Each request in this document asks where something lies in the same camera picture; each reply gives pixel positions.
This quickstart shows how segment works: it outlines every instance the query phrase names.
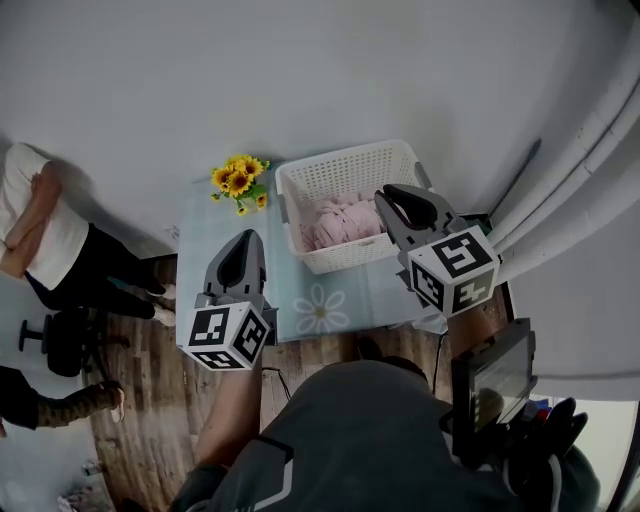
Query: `gray shirt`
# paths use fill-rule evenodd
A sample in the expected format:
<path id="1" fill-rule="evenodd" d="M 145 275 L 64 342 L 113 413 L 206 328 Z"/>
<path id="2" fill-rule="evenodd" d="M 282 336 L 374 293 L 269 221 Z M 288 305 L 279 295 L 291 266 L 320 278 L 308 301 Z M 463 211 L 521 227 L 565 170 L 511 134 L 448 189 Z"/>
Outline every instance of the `gray shirt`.
<path id="1" fill-rule="evenodd" d="M 330 366 L 304 382 L 228 472 L 192 471 L 171 510 L 524 510 L 501 475 L 452 460 L 438 424 L 449 409 L 424 379 L 395 366 Z M 580 493 L 568 508 L 592 510 L 597 485 L 590 488 L 595 497 Z"/>

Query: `wooden floor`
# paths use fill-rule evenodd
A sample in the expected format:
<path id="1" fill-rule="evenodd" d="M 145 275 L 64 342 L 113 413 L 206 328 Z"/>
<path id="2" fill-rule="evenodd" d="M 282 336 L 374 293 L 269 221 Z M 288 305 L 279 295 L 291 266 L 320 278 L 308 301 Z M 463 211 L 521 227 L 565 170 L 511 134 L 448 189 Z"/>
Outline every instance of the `wooden floor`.
<path id="1" fill-rule="evenodd" d="M 161 282 L 175 283 L 176 264 L 176 259 L 154 264 Z M 504 325 L 502 295 L 496 293 L 487 304 L 492 323 Z M 158 322 L 110 316 L 108 330 L 110 336 L 124 336 L 131 342 L 129 349 L 111 345 L 103 352 L 108 372 L 127 394 L 127 406 L 121 424 L 112 423 L 108 413 L 91 418 L 98 456 L 106 468 L 107 485 L 116 506 L 129 498 L 148 511 L 164 511 L 193 467 L 193 446 L 215 398 L 220 374 L 203 369 L 183 355 L 175 345 L 174 330 Z M 408 326 L 267 347 L 263 365 L 279 368 L 293 393 L 323 367 L 357 359 L 355 342 L 364 335 L 375 339 L 385 355 L 414 361 L 431 384 L 438 337 Z M 450 402 L 449 363 L 450 350 L 445 341 L 436 396 Z M 97 372 L 85 378 L 88 383 L 99 380 Z M 265 370 L 262 384 L 264 428 L 284 407 L 286 397 L 277 372 Z"/>

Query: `daisy pattern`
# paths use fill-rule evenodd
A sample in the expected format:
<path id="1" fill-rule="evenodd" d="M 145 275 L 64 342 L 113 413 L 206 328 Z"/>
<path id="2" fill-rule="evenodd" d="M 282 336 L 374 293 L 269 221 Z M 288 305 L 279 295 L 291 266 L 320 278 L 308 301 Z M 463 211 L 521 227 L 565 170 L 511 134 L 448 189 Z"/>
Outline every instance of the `daisy pattern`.
<path id="1" fill-rule="evenodd" d="M 326 301 L 324 296 L 324 288 L 314 283 L 311 286 L 311 302 L 303 298 L 293 301 L 293 309 L 304 315 L 296 325 L 298 334 L 327 333 L 349 325 L 349 317 L 336 311 L 344 302 L 344 292 L 333 292 Z"/>

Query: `black pants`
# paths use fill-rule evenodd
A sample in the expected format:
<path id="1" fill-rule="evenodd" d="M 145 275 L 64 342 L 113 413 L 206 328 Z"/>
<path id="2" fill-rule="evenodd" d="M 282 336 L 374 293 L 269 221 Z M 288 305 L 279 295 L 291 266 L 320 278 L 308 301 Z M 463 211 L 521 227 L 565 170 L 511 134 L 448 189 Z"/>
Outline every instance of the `black pants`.
<path id="1" fill-rule="evenodd" d="M 151 302 L 121 290 L 108 280 L 109 277 L 151 293 L 165 292 L 145 263 L 93 224 L 89 225 L 89 235 L 78 259 L 53 290 L 48 290 L 28 273 L 26 277 L 42 303 L 54 310 L 85 306 L 116 315 L 153 318 L 155 311 Z"/>

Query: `white laundry basket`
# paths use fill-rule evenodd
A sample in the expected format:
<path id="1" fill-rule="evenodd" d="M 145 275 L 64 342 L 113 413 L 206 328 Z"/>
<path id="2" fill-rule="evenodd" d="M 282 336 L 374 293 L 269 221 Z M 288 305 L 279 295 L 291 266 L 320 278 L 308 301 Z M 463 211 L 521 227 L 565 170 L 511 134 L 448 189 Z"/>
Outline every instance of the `white laundry basket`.
<path id="1" fill-rule="evenodd" d="M 418 186 L 418 159 L 402 140 L 342 149 L 281 165 L 276 186 L 282 222 L 291 252 L 314 274 L 342 270 L 398 253 L 386 233 L 306 252 L 302 227 L 318 219 L 315 203 L 343 194 L 382 189 L 387 183 Z"/>

